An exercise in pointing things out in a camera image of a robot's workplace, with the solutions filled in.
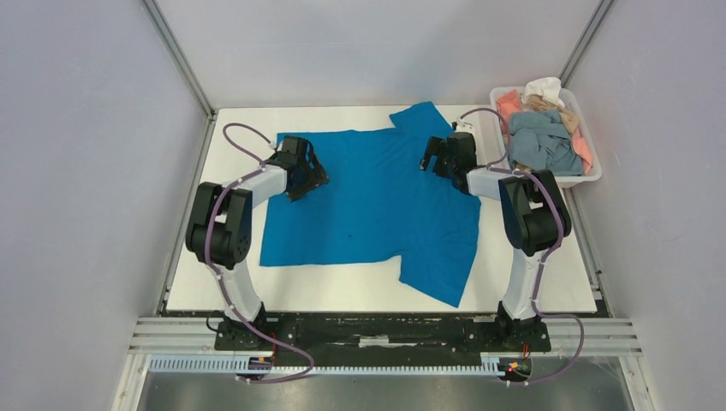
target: pink cloth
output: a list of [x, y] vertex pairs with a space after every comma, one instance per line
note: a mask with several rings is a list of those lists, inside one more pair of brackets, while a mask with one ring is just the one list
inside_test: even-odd
[[[512, 90], [504, 94], [502, 97], [497, 98], [497, 111], [504, 117], [504, 120], [509, 123], [509, 117], [518, 111], [522, 111], [520, 94], [516, 90]], [[500, 124], [502, 131], [504, 131], [504, 125]]]
[[580, 134], [580, 128], [577, 128], [574, 134], [572, 134], [572, 148], [582, 158], [582, 169], [585, 171], [585, 176], [587, 176], [590, 174], [594, 159], [592, 158], [592, 152], [590, 152], [590, 147], [587, 145], [585, 137]]

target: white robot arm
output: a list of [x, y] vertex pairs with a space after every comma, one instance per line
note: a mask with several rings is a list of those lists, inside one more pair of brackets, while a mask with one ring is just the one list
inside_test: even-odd
[[[312, 144], [300, 137], [287, 136], [280, 150], [242, 180], [224, 197], [209, 238], [211, 262], [219, 270], [217, 286], [231, 304], [254, 321], [264, 306], [254, 290], [247, 262], [244, 261], [252, 240], [252, 209], [270, 197], [286, 193], [291, 201], [325, 184], [329, 177], [315, 156]], [[211, 213], [217, 198], [227, 185], [204, 182], [199, 185], [187, 227], [187, 249], [205, 263], [205, 243]], [[231, 307], [225, 314], [234, 318]]]
[[[431, 137], [420, 163], [421, 170], [428, 169], [433, 156], [437, 157], [434, 173], [451, 180], [460, 192], [501, 203], [514, 258], [509, 286], [497, 309], [500, 339], [512, 347], [525, 343], [541, 346], [540, 337], [546, 333], [546, 325], [534, 310], [533, 291], [538, 281], [539, 262], [559, 236], [556, 219], [545, 204], [545, 194], [527, 178], [478, 166], [470, 133], [454, 132], [446, 139]], [[563, 236], [569, 235], [572, 223], [555, 177], [548, 170], [532, 171], [531, 175], [542, 183], [546, 197], [554, 204]], [[549, 341], [544, 343], [544, 350], [549, 350]]]

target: white tabletop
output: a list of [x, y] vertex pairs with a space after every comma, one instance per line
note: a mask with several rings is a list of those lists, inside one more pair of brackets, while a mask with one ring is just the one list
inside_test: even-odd
[[[453, 121], [473, 107], [443, 105], [438, 109], [448, 121]], [[222, 127], [227, 123], [249, 124], [274, 140], [278, 132], [389, 128], [393, 127], [389, 114], [406, 108], [361, 106], [220, 110], [201, 181], [229, 182], [257, 166], [224, 139]], [[475, 137], [479, 163], [499, 157], [494, 116], [481, 113], [471, 115], [467, 120], [470, 118], [478, 131]], [[262, 139], [249, 131], [231, 128], [229, 135], [262, 158], [272, 154]], [[507, 290], [512, 248], [504, 234], [500, 205], [494, 200], [482, 199], [478, 250], [458, 308], [399, 283], [400, 257], [371, 264], [260, 267], [259, 252], [266, 215], [266, 202], [253, 211], [253, 240], [247, 263], [254, 287], [268, 310], [495, 312], [497, 303]], [[593, 312], [596, 309], [574, 233], [548, 260], [539, 305], [546, 312]], [[184, 248], [176, 267], [167, 309], [210, 310], [222, 307], [222, 298], [210, 272]]]

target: gray wall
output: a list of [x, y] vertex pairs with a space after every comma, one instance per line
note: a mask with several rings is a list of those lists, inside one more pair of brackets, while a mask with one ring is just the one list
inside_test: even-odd
[[0, 15], [0, 408], [108, 409], [204, 118], [140, 2]]
[[617, 2], [570, 85], [604, 169], [576, 193], [667, 410], [726, 399], [725, 15]]
[[216, 107], [487, 103], [558, 75], [597, 0], [159, 0]]

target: laundry basket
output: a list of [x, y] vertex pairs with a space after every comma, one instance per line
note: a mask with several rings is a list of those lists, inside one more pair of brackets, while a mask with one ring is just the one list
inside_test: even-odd
[[[491, 106], [496, 108], [497, 98], [502, 97], [504, 94], [512, 90], [516, 90], [520, 95], [524, 93], [524, 87], [497, 87], [492, 90], [491, 93], [489, 93]], [[600, 166], [598, 152], [595, 150], [595, 145], [592, 143], [592, 135], [590, 134], [590, 130], [587, 129], [585, 117], [582, 115], [580, 105], [577, 104], [577, 99], [574, 98], [574, 94], [572, 92], [565, 88], [561, 89], [560, 99], [565, 103], [565, 107], [568, 110], [573, 111], [580, 117], [580, 125], [578, 126], [578, 128], [580, 129], [580, 133], [582, 134], [582, 136], [585, 138], [587, 145], [590, 147], [590, 152], [592, 152], [592, 168], [586, 176], [556, 176], [555, 180], [557, 181], [557, 185], [560, 188], [569, 188], [576, 184], [580, 184], [581, 182], [594, 182], [603, 175], [603, 169]], [[497, 133], [499, 152], [504, 154], [504, 136], [502, 135], [502, 130], [499, 127], [499, 122], [494, 122], [494, 128], [496, 129], [495, 133]], [[503, 161], [500, 166], [509, 168], [509, 162]]]

